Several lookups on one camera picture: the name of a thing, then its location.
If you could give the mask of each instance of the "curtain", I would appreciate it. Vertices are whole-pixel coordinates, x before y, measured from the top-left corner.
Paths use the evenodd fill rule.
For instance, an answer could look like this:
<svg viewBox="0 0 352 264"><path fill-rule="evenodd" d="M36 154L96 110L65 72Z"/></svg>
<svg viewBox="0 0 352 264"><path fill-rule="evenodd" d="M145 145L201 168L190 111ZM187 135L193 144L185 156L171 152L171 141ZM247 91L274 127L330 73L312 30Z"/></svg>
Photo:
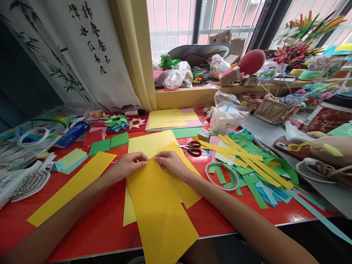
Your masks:
<svg viewBox="0 0 352 264"><path fill-rule="evenodd" d="M55 80L64 103L142 108L107 0L1 0L0 18Z"/></svg>
<svg viewBox="0 0 352 264"><path fill-rule="evenodd" d="M134 91L147 111L157 110L146 0L109 0Z"/></svg>

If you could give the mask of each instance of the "hand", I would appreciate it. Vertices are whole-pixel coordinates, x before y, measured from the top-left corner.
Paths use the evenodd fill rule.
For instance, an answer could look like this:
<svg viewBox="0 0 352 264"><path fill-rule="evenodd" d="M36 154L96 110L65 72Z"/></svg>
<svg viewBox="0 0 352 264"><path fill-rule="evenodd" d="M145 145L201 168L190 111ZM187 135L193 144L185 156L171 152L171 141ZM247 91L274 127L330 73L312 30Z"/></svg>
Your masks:
<svg viewBox="0 0 352 264"><path fill-rule="evenodd" d="M181 181L184 181L187 176L192 174L192 171L186 166L181 158L174 151L162 151L154 156L154 160L160 164L162 169L168 168Z"/></svg>
<svg viewBox="0 0 352 264"><path fill-rule="evenodd" d="M132 172L147 165L148 157L142 152L123 154L122 157L103 175L113 185Z"/></svg>

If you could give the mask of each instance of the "scissors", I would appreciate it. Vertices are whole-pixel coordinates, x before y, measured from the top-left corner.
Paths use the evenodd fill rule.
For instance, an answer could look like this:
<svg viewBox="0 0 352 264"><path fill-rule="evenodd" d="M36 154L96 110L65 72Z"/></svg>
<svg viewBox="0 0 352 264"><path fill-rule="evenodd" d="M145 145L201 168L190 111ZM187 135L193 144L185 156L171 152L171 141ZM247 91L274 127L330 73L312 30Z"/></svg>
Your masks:
<svg viewBox="0 0 352 264"><path fill-rule="evenodd" d="M191 141L187 145L177 145L177 146L187 149L188 153L195 157L199 157L200 155L202 155L202 151L199 149L201 144L198 141Z"/></svg>

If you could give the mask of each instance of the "woven basket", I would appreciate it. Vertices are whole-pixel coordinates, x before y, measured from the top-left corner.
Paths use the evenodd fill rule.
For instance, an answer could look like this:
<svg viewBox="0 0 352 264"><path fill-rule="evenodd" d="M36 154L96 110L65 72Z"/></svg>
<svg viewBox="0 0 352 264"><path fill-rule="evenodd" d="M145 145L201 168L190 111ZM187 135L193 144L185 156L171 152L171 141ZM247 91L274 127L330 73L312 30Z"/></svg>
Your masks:
<svg viewBox="0 0 352 264"><path fill-rule="evenodd" d="M292 106L269 98L264 98L254 115L269 124L281 124L290 119L301 105Z"/></svg>
<svg viewBox="0 0 352 264"><path fill-rule="evenodd" d="M251 105L256 105L258 109L258 107L260 106L262 99L253 99L252 97L248 96L248 95L240 95L238 97L238 100L242 103L242 101L247 102L246 107L250 107Z"/></svg>

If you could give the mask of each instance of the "black scissors handle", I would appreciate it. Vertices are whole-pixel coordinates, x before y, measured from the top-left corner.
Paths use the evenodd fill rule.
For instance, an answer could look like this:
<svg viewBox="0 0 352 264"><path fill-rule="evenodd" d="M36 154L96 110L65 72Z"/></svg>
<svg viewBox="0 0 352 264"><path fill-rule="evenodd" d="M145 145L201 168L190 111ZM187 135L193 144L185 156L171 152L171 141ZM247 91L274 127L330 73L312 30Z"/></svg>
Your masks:
<svg viewBox="0 0 352 264"><path fill-rule="evenodd" d="M188 143L188 146L191 147L201 147L201 143L199 143L198 141L191 141L190 143Z"/></svg>
<svg viewBox="0 0 352 264"><path fill-rule="evenodd" d="M195 157L202 155L202 151L199 148L188 148L187 151L189 154Z"/></svg>

